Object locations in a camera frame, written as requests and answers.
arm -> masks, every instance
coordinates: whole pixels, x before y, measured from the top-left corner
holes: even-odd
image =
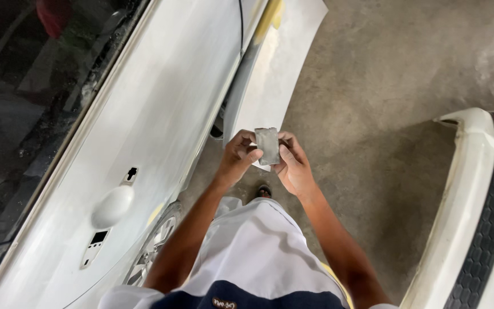
[[[274,170],[285,188],[301,202],[329,266],[347,288],[356,309],[391,304],[367,256],[336,218],[314,181],[306,154],[296,137],[288,132],[280,132],[278,137],[282,161]]]
[[[251,142],[255,134],[242,130],[226,145],[215,178],[156,256],[145,288],[168,293],[184,283],[222,195],[262,156],[262,150],[249,146]]]

foot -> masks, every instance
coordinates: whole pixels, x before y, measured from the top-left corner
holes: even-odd
[[[257,197],[265,197],[267,199],[271,199],[272,198],[272,192],[270,190],[270,187],[268,187],[267,185],[262,185],[258,188],[258,191],[256,193],[256,196]]]

shirt logo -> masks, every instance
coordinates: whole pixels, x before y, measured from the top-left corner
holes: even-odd
[[[233,301],[221,300],[218,298],[213,298],[213,306],[218,309],[237,309],[237,304]]]

car window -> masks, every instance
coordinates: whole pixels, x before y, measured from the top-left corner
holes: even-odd
[[[147,3],[0,0],[0,261]]]

shirt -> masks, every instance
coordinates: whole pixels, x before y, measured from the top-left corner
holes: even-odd
[[[117,286],[99,304],[99,309],[312,307],[350,308],[297,223],[278,202],[264,197],[245,206],[237,198],[222,198],[182,287],[164,295]]]

